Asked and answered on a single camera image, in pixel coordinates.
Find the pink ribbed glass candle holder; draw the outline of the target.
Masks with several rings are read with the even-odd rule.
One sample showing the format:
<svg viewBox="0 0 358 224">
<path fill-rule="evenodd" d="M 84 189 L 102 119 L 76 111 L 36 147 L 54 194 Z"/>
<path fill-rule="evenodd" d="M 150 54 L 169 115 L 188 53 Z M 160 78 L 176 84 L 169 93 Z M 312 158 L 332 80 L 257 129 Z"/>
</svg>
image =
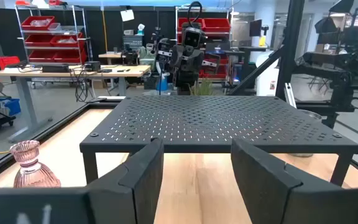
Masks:
<svg viewBox="0 0 358 224">
<path fill-rule="evenodd" d="M 27 140 L 10 147 L 9 152 L 20 165 L 14 179 L 14 188 L 61 187 L 60 180 L 49 167 L 39 162 L 39 146 L 38 141 Z"/>
</svg>

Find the small black computer monitor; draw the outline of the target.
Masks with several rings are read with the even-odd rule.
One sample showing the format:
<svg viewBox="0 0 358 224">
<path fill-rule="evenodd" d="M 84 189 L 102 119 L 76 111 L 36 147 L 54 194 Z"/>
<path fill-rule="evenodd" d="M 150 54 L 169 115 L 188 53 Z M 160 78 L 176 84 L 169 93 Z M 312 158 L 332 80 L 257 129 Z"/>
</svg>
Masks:
<svg viewBox="0 0 358 224">
<path fill-rule="evenodd" d="M 260 37 L 262 30 L 262 19 L 251 21 L 249 25 L 249 36 Z"/>
</svg>

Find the black robot station behind glass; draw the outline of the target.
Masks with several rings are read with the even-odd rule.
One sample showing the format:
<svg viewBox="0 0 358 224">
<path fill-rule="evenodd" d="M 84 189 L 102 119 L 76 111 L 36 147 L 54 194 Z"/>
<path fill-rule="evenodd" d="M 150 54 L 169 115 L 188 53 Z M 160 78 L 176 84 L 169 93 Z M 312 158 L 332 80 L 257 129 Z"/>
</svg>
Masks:
<svg viewBox="0 0 358 224">
<path fill-rule="evenodd" d="M 322 123 L 330 128 L 340 112 L 358 110 L 358 7 L 353 4 L 339 0 L 314 26 L 318 43 L 333 45 L 335 52 L 306 52 L 293 71 L 322 78 L 332 90 L 329 100 L 297 103 L 298 109 L 323 116 Z"/>
</svg>

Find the blue plastic bucket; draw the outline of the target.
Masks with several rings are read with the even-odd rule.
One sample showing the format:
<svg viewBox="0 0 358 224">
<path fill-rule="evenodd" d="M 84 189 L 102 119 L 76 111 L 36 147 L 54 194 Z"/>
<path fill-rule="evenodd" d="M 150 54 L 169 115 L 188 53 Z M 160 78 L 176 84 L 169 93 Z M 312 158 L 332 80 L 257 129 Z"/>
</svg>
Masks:
<svg viewBox="0 0 358 224">
<path fill-rule="evenodd" d="M 166 91 L 167 90 L 167 77 L 169 77 L 169 76 L 170 76 L 169 73 L 162 73 L 161 75 L 159 75 L 159 77 L 157 79 L 157 84 L 156 84 L 157 91 Z"/>
</svg>

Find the white cabinet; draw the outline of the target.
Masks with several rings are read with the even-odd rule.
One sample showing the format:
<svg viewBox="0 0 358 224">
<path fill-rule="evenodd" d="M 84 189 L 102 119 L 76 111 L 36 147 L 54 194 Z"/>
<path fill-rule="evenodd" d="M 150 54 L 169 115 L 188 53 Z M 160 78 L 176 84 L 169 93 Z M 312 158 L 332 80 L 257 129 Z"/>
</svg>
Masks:
<svg viewBox="0 0 358 224">
<path fill-rule="evenodd" d="M 261 52 L 257 57 L 255 65 L 259 68 L 263 62 L 269 59 L 272 50 Z M 266 68 L 256 79 L 255 79 L 255 90 L 257 96 L 275 96 L 277 89 L 277 80 L 279 69 L 276 68 L 278 65 L 278 59 L 274 61 L 268 68 Z"/>
</svg>

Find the black perforated metal shelf riser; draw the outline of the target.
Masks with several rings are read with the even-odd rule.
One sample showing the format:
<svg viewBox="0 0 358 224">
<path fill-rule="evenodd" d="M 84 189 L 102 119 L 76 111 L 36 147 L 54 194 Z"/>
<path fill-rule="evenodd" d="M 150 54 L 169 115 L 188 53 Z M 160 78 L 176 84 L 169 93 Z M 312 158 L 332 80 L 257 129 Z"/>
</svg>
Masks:
<svg viewBox="0 0 358 224">
<path fill-rule="evenodd" d="M 87 182 L 96 154 L 135 153 L 153 138 L 167 153 L 229 153 L 234 138 L 269 153 L 337 154 L 331 182 L 342 185 L 358 144 L 271 96 L 125 98 L 80 143 Z"/>
</svg>

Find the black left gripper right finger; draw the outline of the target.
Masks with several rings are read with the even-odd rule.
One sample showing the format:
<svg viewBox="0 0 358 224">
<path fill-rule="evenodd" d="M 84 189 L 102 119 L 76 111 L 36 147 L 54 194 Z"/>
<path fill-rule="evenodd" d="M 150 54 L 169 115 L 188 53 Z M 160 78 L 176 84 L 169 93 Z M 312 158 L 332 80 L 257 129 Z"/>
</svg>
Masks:
<svg viewBox="0 0 358 224">
<path fill-rule="evenodd" d="M 252 224 L 358 224 L 358 188 L 344 189 L 249 144 L 231 145 Z"/>
</svg>

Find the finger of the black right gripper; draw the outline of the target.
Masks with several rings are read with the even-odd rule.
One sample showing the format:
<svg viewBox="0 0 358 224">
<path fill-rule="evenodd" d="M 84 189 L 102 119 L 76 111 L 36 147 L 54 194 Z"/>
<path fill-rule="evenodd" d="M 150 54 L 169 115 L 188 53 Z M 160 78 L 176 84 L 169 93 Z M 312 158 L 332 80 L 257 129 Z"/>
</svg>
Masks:
<svg viewBox="0 0 358 224">
<path fill-rule="evenodd" d="M 205 54 L 202 66 L 206 74 L 216 74 L 220 66 L 220 56 L 217 54 Z"/>
<path fill-rule="evenodd" d="M 157 61 L 173 64 L 173 45 L 168 39 L 161 39 L 157 44 Z"/>
</svg>

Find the blue plastic storage bin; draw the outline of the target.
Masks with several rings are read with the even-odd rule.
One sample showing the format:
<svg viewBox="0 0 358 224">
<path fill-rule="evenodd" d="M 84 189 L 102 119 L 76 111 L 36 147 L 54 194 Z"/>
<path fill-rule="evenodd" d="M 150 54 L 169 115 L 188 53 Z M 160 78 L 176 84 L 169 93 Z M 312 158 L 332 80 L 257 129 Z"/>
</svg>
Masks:
<svg viewBox="0 0 358 224">
<path fill-rule="evenodd" d="M 21 112 L 19 103 L 20 99 L 17 98 L 0 98 L 0 113 L 6 116 L 15 116 Z"/>
</svg>

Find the flat black equipment box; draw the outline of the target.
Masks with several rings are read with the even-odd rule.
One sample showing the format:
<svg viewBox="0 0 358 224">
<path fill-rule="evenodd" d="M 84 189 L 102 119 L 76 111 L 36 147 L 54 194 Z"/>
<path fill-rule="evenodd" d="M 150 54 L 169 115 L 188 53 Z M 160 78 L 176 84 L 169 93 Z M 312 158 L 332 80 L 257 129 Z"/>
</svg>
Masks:
<svg viewBox="0 0 358 224">
<path fill-rule="evenodd" d="M 42 73 L 69 73 L 68 65 L 43 65 Z"/>
</svg>

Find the white paper tag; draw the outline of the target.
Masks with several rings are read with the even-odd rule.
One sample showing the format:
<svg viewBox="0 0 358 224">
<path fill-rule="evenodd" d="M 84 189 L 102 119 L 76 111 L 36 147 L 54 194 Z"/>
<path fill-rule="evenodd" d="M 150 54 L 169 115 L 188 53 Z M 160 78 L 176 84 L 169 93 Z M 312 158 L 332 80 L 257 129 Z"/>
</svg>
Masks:
<svg viewBox="0 0 358 224">
<path fill-rule="evenodd" d="M 123 22 L 134 20 L 134 12 L 132 9 L 121 11 L 121 18 Z"/>
</svg>

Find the small wooden side table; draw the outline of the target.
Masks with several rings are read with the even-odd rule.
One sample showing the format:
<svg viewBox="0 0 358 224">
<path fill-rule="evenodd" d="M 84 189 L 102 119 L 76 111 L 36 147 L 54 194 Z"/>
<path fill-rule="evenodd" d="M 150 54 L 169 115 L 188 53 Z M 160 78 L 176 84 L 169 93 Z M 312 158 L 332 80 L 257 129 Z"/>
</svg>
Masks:
<svg viewBox="0 0 358 224">
<path fill-rule="evenodd" d="M 98 57 L 101 59 L 105 59 L 108 65 L 124 63 L 124 57 L 120 52 L 106 52 L 105 54 L 98 55 Z"/>
</svg>

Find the green artificial succulent plant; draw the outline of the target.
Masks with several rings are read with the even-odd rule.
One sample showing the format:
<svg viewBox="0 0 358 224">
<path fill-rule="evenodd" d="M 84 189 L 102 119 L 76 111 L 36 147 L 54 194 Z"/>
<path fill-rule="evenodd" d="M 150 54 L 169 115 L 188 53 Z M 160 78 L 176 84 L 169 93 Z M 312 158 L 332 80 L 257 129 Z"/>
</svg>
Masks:
<svg viewBox="0 0 358 224">
<path fill-rule="evenodd" d="M 195 96 L 214 95 L 213 82 L 207 78 L 196 80 L 195 83 L 192 86 L 190 86 L 190 95 L 195 95 Z"/>
</svg>

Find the red plastic storage bin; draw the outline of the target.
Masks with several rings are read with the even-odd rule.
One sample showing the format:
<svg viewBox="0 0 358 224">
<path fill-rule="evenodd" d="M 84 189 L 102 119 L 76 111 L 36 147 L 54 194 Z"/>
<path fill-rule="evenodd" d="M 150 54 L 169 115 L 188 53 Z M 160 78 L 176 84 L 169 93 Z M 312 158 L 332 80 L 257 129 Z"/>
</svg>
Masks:
<svg viewBox="0 0 358 224">
<path fill-rule="evenodd" d="M 227 18 L 204 18 L 205 32 L 230 32 L 231 25 Z"/>
<path fill-rule="evenodd" d="M 54 22 L 54 16 L 29 16 L 21 27 L 23 30 L 47 30 Z"/>
<path fill-rule="evenodd" d="M 17 56 L 0 56 L 0 69 L 4 70 L 7 65 L 19 63 Z"/>
<path fill-rule="evenodd" d="M 189 22 L 193 24 L 194 28 L 204 30 L 204 22 L 202 19 L 197 19 L 194 21 L 194 18 L 188 20 L 186 17 L 180 17 L 177 20 L 177 31 L 181 32 L 183 27 L 189 27 Z"/>
<path fill-rule="evenodd" d="M 29 35 L 25 40 L 26 47 L 50 47 L 52 35 Z"/>
<path fill-rule="evenodd" d="M 50 63 L 54 62 L 53 57 L 56 52 L 53 50 L 33 50 L 29 55 L 29 62 L 31 63 Z"/>
<path fill-rule="evenodd" d="M 86 60 L 86 52 L 85 50 L 81 52 L 77 50 L 62 50 L 56 52 L 53 59 L 57 63 L 83 64 Z"/>
<path fill-rule="evenodd" d="M 50 44 L 54 47 L 84 47 L 83 34 L 79 33 L 78 35 L 55 35 Z"/>
</svg>

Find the small black power supply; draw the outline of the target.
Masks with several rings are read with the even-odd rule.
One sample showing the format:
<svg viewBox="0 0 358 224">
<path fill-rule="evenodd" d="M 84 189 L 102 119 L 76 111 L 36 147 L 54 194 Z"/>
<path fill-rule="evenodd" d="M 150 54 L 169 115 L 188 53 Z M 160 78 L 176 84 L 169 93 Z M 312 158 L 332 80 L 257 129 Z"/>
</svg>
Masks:
<svg viewBox="0 0 358 224">
<path fill-rule="evenodd" d="M 99 61 L 85 62 L 84 69 L 89 72 L 98 72 L 101 69 L 101 63 Z"/>
</svg>

